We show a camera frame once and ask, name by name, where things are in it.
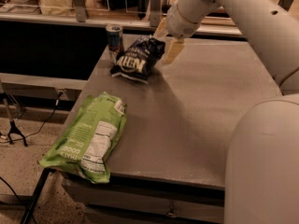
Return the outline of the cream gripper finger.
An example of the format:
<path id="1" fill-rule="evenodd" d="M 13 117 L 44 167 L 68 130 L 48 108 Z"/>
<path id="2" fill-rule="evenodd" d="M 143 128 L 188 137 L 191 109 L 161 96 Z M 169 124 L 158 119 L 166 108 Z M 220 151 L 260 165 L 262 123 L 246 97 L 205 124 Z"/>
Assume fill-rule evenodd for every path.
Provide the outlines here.
<path id="1" fill-rule="evenodd" d="M 166 18 L 162 18 L 152 37 L 159 40 L 163 40 L 167 36 L 167 34 L 167 21 Z"/>
<path id="2" fill-rule="evenodd" d="M 184 49 L 185 41 L 183 38 L 172 38 L 167 46 L 166 54 L 164 55 L 164 64 L 172 63 Z"/>

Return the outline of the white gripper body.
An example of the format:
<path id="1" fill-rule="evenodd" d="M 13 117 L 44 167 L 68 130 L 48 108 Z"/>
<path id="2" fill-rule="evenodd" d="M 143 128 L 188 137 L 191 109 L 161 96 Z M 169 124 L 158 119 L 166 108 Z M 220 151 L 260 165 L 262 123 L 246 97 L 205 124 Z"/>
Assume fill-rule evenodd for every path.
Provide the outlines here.
<path id="1" fill-rule="evenodd" d="M 175 2 L 166 14 L 167 32 L 176 38 L 191 37 L 200 26 L 202 16 L 188 19 L 185 11 L 180 10 L 178 2 Z"/>

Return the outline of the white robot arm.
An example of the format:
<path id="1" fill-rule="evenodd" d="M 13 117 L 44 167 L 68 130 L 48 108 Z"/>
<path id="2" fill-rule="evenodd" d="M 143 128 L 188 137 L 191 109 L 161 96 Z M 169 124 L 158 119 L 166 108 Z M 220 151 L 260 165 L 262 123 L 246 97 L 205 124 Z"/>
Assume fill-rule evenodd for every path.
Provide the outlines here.
<path id="1" fill-rule="evenodd" d="M 224 224 L 299 224 L 298 21 L 271 0 L 177 0 L 159 31 L 190 37 L 218 7 L 256 54 L 247 78 L 265 95 L 227 146 Z"/>

